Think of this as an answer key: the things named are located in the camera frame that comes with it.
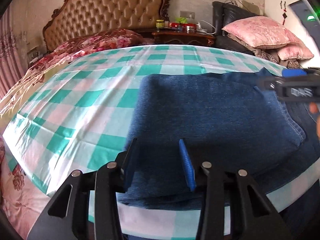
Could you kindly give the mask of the person right hand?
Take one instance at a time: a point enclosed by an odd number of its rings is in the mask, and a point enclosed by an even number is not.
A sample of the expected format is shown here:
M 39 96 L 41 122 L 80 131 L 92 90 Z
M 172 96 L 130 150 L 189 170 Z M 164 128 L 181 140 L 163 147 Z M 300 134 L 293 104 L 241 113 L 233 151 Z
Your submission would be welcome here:
M 309 110 L 316 120 L 316 132 L 318 138 L 320 138 L 320 113 L 319 113 L 319 103 L 310 103 Z

